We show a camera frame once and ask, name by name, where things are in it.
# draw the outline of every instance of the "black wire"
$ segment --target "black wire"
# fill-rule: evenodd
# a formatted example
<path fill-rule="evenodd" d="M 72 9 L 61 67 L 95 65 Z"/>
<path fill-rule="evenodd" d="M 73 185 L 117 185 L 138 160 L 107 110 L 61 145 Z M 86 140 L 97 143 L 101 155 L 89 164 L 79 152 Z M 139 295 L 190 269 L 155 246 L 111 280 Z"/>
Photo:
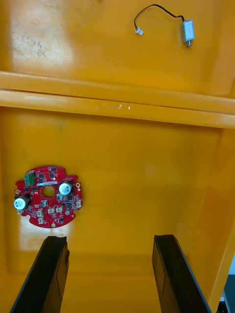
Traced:
<path fill-rule="evenodd" d="M 165 8 L 163 8 L 163 6 L 161 6 L 161 5 L 159 5 L 159 4 L 151 4 L 151 5 L 147 6 L 146 8 L 144 8 L 142 11 L 140 11 L 140 12 L 136 15 L 136 17 L 135 17 L 135 19 L 134 19 L 134 25 L 135 25 L 136 30 L 138 29 L 138 27 L 137 27 L 137 25 L 136 25 L 136 19 L 137 19 L 137 17 L 138 17 L 143 11 L 145 11 L 145 10 L 148 9 L 148 8 L 150 8 L 151 6 L 157 6 L 158 8 L 164 10 L 166 13 L 168 13 L 169 15 L 171 15 L 172 17 L 174 17 L 174 18 L 181 18 L 183 22 L 185 21 L 185 18 L 183 17 L 183 15 L 178 15 L 178 16 L 176 16 L 176 15 L 172 14 L 171 12 L 167 11 Z"/>

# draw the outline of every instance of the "electrolytic capacitor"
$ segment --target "electrolytic capacitor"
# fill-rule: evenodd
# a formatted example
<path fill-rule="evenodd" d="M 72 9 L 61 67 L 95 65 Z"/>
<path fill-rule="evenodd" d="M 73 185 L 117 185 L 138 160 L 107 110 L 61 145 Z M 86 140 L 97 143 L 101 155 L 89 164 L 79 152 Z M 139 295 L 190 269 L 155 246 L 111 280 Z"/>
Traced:
<path fill-rule="evenodd" d="M 17 210 L 23 210 L 29 203 L 29 197 L 26 195 L 21 195 L 18 198 L 15 199 L 14 201 L 14 207 Z"/>
<path fill-rule="evenodd" d="M 59 192 L 62 195 L 68 195 L 72 190 L 72 183 L 70 181 L 64 181 L 62 184 L 59 186 Z"/>

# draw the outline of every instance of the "white connector plug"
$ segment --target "white connector plug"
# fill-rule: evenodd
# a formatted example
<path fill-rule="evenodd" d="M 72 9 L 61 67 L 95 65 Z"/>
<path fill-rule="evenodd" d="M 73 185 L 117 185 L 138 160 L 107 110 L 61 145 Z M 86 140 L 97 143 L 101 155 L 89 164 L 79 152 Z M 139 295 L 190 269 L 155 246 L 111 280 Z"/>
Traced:
<path fill-rule="evenodd" d="M 136 33 L 142 36 L 143 31 L 139 27 L 137 27 Z"/>

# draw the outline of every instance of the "center hole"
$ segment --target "center hole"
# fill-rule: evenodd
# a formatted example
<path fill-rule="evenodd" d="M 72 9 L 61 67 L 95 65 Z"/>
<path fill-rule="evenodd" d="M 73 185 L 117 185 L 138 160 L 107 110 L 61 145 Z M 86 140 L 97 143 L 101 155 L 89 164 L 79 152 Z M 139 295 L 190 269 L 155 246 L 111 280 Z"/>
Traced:
<path fill-rule="evenodd" d="M 50 185 L 44 186 L 41 192 L 42 192 L 43 197 L 47 199 L 53 198 L 55 195 L 55 189 L 54 187 Z"/>

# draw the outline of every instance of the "yellow plastic bin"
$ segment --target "yellow plastic bin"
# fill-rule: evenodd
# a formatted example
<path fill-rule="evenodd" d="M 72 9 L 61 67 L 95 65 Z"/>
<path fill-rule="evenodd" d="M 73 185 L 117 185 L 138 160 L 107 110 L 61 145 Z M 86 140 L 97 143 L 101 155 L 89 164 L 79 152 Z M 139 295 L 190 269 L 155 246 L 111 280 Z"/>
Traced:
<path fill-rule="evenodd" d="M 61 312 L 160 312 L 155 234 L 174 234 L 213 312 L 235 252 L 235 2 L 0 3 L 0 307 L 48 235 L 67 236 Z M 36 166 L 77 174 L 84 205 L 41 229 L 14 207 Z"/>

